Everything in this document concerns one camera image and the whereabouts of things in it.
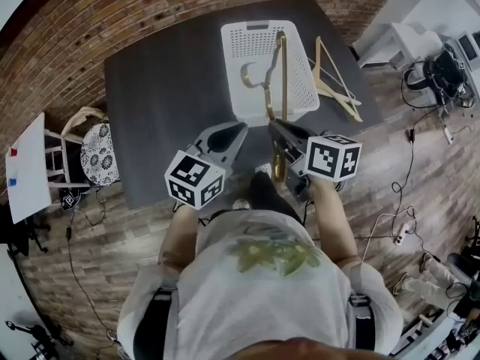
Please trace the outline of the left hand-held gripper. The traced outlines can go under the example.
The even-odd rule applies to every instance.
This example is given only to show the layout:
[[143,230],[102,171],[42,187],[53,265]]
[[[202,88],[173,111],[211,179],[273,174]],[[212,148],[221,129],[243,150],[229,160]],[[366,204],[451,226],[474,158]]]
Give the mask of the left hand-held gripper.
[[239,121],[206,128],[168,166],[164,178],[169,196],[196,210],[218,197],[247,133],[248,126]]

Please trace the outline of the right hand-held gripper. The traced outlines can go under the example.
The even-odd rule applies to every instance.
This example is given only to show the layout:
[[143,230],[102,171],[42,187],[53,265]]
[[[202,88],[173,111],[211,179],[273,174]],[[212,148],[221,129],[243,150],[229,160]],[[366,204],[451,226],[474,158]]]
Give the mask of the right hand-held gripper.
[[288,161],[286,187],[297,203],[308,200],[311,178],[340,183],[357,173],[362,144],[342,135],[308,137],[308,130],[292,122],[270,120],[268,133]]

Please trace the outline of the gold metal hanger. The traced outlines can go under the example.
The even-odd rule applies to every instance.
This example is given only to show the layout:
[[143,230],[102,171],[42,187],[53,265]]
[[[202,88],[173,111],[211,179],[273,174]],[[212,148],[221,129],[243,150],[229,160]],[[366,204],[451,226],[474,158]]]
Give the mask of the gold metal hanger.
[[[278,56],[281,55],[281,78],[282,78],[282,112],[281,119],[283,121],[287,120],[287,108],[288,108],[288,70],[287,70],[287,36],[283,31],[278,31],[276,34],[276,48],[274,50],[271,65],[265,72],[265,79],[263,82],[252,83],[248,77],[248,66],[252,65],[253,62],[248,62],[243,64],[240,69],[241,81],[243,84],[249,88],[253,89],[257,86],[261,86],[264,91],[265,97],[265,110],[270,121],[275,120],[275,112],[272,106],[272,94],[271,94],[271,80],[274,69],[276,68]],[[281,152],[278,142],[274,140],[273,136],[271,137],[272,147],[274,152],[273,163],[272,163],[272,178],[275,182],[282,182],[285,177],[286,172],[286,158]]]

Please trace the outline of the white plastic laundry basket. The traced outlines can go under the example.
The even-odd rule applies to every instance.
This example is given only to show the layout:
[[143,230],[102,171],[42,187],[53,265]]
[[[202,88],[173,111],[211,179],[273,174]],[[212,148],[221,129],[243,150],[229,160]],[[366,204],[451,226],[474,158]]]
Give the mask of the white plastic laundry basket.
[[[320,99],[303,43],[293,22],[288,20],[264,20],[236,22],[223,25],[220,33],[223,46],[229,96],[233,114],[250,128],[267,125],[264,91],[261,86],[247,88],[241,79],[241,66],[248,66],[252,83],[261,83],[272,63],[276,48],[276,34],[286,34],[288,70],[287,120],[294,122],[310,111],[319,108]],[[271,76],[271,101],[274,115],[282,112],[281,55]]]

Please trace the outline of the light wooden hanger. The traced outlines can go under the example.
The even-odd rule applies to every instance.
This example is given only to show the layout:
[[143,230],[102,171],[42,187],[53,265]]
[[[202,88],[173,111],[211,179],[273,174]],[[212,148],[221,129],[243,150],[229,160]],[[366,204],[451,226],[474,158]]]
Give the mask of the light wooden hanger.
[[[326,69],[322,67],[322,55],[326,56],[330,65],[333,67],[335,76],[328,73]],[[354,98],[354,94],[348,89],[347,84],[341,75],[341,72],[338,70],[337,65],[335,64],[333,58],[331,57],[329,51],[326,48],[326,45],[323,43],[320,36],[317,36],[315,40],[315,59],[313,61],[313,69],[311,73],[313,76],[314,85],[315,83],[317,83],[319,87],[322,87],[325,90],[327,90],[326,85],[328,85],[332,91],[335,91],[326,81],[323,80],[322,73],[324,73],[343,89],[344,93],[342,95],[345,95],[348,98]],[[359,110],[357,106],[353,106],[351,103],[347,103],[340,98],[336,98],[334,100],[354,121],[359,123],[363,122],[362,117],[359,115]]]

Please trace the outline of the person's left forearm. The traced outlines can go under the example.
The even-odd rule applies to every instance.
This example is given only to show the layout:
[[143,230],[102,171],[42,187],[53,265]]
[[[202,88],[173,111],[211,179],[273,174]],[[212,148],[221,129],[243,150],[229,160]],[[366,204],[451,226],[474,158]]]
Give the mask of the person's left forearm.
[[160,247],[158,263],[178,273],[189,266],[196,256],[199,213],[187,205],[180,205],[172,216]]

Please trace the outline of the person's black trouser leg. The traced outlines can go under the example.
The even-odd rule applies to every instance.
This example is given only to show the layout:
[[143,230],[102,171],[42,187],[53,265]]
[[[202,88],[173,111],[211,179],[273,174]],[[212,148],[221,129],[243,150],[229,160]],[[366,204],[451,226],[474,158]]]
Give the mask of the person's black trouser leg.
[[252,209],[269,210],[288,215],[301,223],[295,209],[277,192],[270,176],[263,171],[256,172],[247,192],[247,200]]

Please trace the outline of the floral round seat cushion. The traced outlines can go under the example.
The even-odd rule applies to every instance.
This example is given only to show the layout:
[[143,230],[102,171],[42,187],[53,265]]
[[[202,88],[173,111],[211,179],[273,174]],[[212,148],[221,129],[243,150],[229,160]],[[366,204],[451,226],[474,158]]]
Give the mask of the floral round seat cushion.
[[109,123],[96,124],[87,132],[80,163],[85,176],[95,185],[108,186],[119,180]]

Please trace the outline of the black headset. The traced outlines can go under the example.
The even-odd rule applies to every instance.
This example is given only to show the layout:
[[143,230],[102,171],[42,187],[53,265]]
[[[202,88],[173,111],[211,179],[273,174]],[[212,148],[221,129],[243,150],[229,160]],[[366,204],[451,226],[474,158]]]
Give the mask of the black headset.
[[403,73],[403,81],[411,91],[420,91],[432,86],[431,61],[414,61]]

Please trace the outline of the white desk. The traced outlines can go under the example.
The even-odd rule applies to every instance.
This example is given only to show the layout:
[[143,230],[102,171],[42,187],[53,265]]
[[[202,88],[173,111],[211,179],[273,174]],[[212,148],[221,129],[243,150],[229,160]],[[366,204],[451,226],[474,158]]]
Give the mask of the white desk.
[[353,49],[362,67],[397,54],[420,59],[465,32],[480,32],[480,0],[387,0]]

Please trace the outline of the person's white printed t-shirt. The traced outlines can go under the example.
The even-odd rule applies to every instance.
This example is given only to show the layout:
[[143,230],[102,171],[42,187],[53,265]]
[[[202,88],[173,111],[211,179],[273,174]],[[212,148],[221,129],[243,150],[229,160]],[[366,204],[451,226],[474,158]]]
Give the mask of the person's white printed t-shirt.
[[202,228],[182,272],[142,268],[117,334],[132,360],[225,360],[292,338],[388,354],[403,324],[371,265],[341,269],[293,217],[245,210]]

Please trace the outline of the white wooden chair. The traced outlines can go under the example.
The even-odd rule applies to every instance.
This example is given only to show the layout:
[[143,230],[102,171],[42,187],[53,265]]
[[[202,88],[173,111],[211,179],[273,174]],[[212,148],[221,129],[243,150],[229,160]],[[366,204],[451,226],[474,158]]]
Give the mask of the white wooden chair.
[[[95,119],[99,121],[98,124],[109,123],[109,120],[101,121],[98,118],[95,118]],[[47,173],[47,178],[48,178],[50,187],[77,188],[80,191],[88,191],[90,188],[95,188],[95,187],[104,187],[104,186],[99,186],[92,183],[83,172],[83,168],[80,163],[80,152],[83,144],[83,138],[85,136],[77,136],[75,134],[72,134],[71,133],[72,129],[70,130],[70,133],[65,136],[62,136],[61,133],[54,133],[50,130],[44,131],[46,137],[53,138],[59,141],[58,145],[45,149],[46,173]],[[67,150],[68,143],[73,143],[74,145],[80,147],[79,164],[80,164],[80,169],[81,169],[81,173],[83,174],[83,177],[81,180],[76,182],[72,181],[71,179],[71,168],[69,167],[69,162],[68,162],[68,150]]]

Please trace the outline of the small monitor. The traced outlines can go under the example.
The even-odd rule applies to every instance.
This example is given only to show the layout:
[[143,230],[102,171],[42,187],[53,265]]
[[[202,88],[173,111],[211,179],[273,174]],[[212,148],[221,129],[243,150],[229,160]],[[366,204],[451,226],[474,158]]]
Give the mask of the small monitor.
[[457,39],[457,42],[462,49],[463,54],[470,62],[480,59],[480,47],[472,34],[464,32]]

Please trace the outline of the black swivel chair base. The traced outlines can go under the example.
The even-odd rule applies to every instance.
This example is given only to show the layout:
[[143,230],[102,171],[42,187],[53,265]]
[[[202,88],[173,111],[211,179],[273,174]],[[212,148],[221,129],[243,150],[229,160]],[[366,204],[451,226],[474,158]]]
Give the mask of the black swivel chair base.
[[474,223],[474,232],[472,236],[467,236],[465,242],[470,243],[470,246],[479,247],[480,246],[480,220],[476,217],[472,217]]

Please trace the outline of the black office chair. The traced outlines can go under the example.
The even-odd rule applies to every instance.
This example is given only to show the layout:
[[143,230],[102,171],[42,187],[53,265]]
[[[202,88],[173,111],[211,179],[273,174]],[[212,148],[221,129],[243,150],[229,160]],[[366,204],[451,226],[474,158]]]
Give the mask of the black office chair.
[[17,254],[27,257],[30,240],[35,241],[41,252],[47,253],[48,248],[41,245],[36,231],[49,232],[50,229],[49,224],[35,223],[32,216],[14,223],[7,205],[0,205],[0,245],[7,245],[7,252],[11,259]]

